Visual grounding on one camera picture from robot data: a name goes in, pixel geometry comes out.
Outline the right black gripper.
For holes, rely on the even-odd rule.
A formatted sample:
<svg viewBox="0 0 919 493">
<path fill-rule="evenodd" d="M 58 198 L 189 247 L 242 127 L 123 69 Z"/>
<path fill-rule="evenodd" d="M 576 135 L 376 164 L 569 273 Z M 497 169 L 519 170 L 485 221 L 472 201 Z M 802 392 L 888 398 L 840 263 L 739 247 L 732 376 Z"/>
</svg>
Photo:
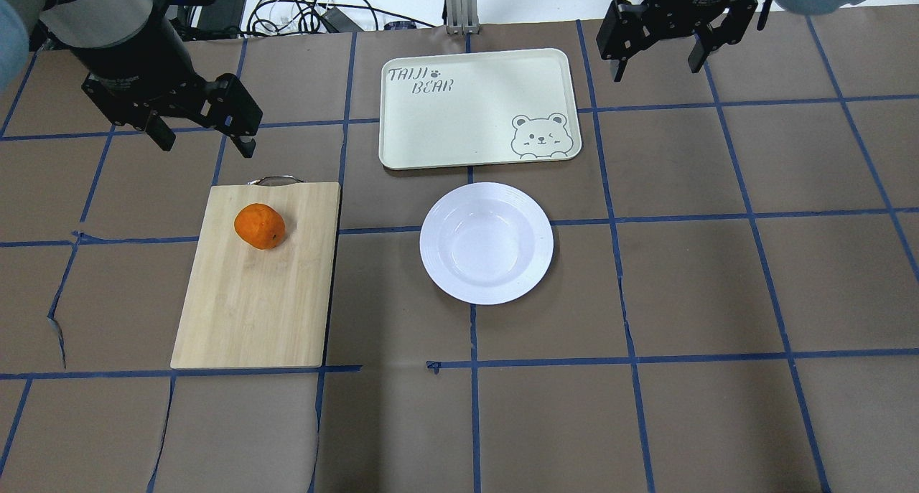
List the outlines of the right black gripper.
<svg viewBox="0 0 919 493">
<path fill-rule="evenodd" d="M 687 65 L 699 73 L 713 52 L 742 41 L 758 5 L 758 0 L 612 0 L 597 33 L 597 49 L 610 63 L 613 81 L 620 83 L 630 58 L 652 42 L 695 33 Z"/>
</svg>

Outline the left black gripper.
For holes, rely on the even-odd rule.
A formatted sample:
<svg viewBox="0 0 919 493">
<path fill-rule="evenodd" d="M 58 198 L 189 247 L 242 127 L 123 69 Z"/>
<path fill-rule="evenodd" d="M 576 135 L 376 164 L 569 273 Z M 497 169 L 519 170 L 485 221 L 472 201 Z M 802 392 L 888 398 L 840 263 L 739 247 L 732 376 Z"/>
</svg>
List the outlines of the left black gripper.
<svg viewBox="0 0 919 493">
<path fill-rule="evenodd" d="M 163 151 L 175 143 L 164 119 L 177 118 L 221 132 L 244 159 L 255 154 L 263 111 L 234 74 L 207 80 L 194 71 L 118 79 L 91 73 L 81 88 L 109 123 L 146 133 Z"/>
</svg>

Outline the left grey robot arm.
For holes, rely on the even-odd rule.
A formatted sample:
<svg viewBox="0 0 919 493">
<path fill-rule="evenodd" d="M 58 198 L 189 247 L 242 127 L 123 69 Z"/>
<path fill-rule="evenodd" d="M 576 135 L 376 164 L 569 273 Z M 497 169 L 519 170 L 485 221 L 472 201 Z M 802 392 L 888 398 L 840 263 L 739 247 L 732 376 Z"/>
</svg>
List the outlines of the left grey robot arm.
<svg viewBox="0 0 919 493">
<path fill-rule="evenodd" d="M 236 75 L 213 81 L 198 75 L 165 15 L 173 4 L 213 2 L 2 0 L 2 87 L 25 67 L 30 36 L 40 25 L 88 69 L 83 92 L 109 123 L 132 126 L 169 151 L 175 134 L 167 119 L 187 119 L 222 133 L 251 157 L 263 118 L 255 98 Z"/>
</svg>

